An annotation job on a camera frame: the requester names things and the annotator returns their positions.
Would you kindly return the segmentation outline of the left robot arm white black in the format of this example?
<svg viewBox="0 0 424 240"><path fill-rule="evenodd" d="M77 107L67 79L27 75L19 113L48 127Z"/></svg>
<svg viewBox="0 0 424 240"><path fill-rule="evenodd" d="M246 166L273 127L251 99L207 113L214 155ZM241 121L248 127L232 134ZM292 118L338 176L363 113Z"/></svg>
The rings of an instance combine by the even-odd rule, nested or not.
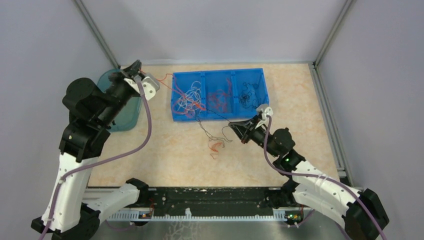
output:
<svg viewBox="0 0 424 240"><path fill-rule="evenodd" d="M109 75L110 87L101 90L90 78L69 84L62 103L69 111L69 123L59 144L59 167L55 187L44 214L33 219L31 228L40 239L88 240L107 218L130 205L149 203L147 183L131 178L100 199L84 202L92 169L114 160L99 160L116 116L132 98L139 97L145 108L158 90L156 81L141 71L136 60Z"/></svg>

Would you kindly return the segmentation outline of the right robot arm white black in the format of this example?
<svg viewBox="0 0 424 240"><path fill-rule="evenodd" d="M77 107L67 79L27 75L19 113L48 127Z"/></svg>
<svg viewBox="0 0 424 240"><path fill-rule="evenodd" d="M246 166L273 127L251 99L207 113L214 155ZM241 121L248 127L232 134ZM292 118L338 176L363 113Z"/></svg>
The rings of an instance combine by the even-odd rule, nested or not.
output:
<svg viewBox="0 0 424 240"><path fill-rule="evenodd" d="M231 121L228 126L243 144L253 141L261 147L270 167L288 177L292 186L282 191L283 203L311 207L343 228L352 240L387 239L383 230L390 220L378 194L323 173L295 150L288 128L270 133L273 120L271 116L267 119L268 124L263 124L263 118L256 115L245 121Z"/></svg>

